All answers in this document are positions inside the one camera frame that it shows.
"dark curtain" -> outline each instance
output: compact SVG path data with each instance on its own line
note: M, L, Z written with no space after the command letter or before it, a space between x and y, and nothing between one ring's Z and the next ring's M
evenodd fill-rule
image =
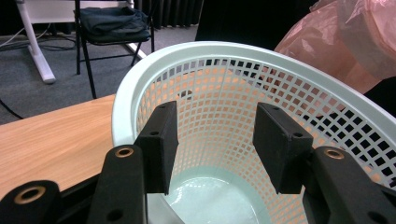
M153 0L134 0L134 7L149 13ZM189 27L199 23L204 0L159 0L154 13L156 29L167 26Z
M196 41L218 40L274 49L317 0L207 0Z

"cable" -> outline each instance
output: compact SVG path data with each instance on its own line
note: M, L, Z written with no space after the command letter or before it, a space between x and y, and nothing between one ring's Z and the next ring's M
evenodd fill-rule
M21 28L14 36L12 36L8 41L4 42L3 44L0 45L0 48L2 48L3 46L6 46L9 42L11 42L11 40L13 40L18 34L20 34L22 31L24 30L24 28Z
M9 108L0 98L0 105L2 105L10 114L17 117L18 119L23 119L19 114L15 113L11 108Z

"wooden table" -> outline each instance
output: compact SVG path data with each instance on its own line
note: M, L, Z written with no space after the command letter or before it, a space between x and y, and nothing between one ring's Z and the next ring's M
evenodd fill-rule
M0 199L48 179L60 190L101 172L113 147L114 95L0 126Z

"gray carpet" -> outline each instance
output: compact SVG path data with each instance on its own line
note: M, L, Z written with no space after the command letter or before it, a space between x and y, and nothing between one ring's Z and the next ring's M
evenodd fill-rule
M156 50L179 43L194 41L197 26L189 28L162 28L155 32ZM75 39L74 35L62 35ZM0 44L9 37L0 37ZM46 36L40 39L40 48L49 63L56 82L47 85L39 75L27 48L0 51L0 98L12 110L24 118L47 113L92 99L85 63L81 75L76 75L76 50L74 43L60 37ZM149 42L142 50L150 54ZM90 56L123 54L123 46L89 46ZM92 62L97 97L114 94L123 77L131 69L132 57L107 59ZM0 106L0 125L18 120Z

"chair leg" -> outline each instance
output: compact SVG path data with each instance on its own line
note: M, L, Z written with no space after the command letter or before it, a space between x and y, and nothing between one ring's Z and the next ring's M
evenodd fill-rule
M136 52L134 53L134 58L132 59L131 66L134 66L134 61L136 61L137 55L139 54L140 46L142 46L142 42L139 42L136 47Z
M87 73L88 73L88 78L90 80L92 98L96 99L96 90L95 90L95 84L93 82L90 56L88 55L88 50L87 50L87 41L85 41L85 39L82 37L81 43L82 43L82 50L84 52L85 64L87 65Z
M79 28L78 28L78 22L77 22L77 19L76 19L76 23L75 23L75 25L76 25L76 48L77 48L77 57L76 57L76 69L77 69L77 72L76 72L76 74L77 75L79 75L79 74L81 74L81 69L80 69L80 67L81 67L81 64L80 64L80 62L81 62L81 51L80 51L80 37L79 37Z
M151 32L151 53L155 51L155 46L154 46L154 24L151 21L150 25L150 32Z

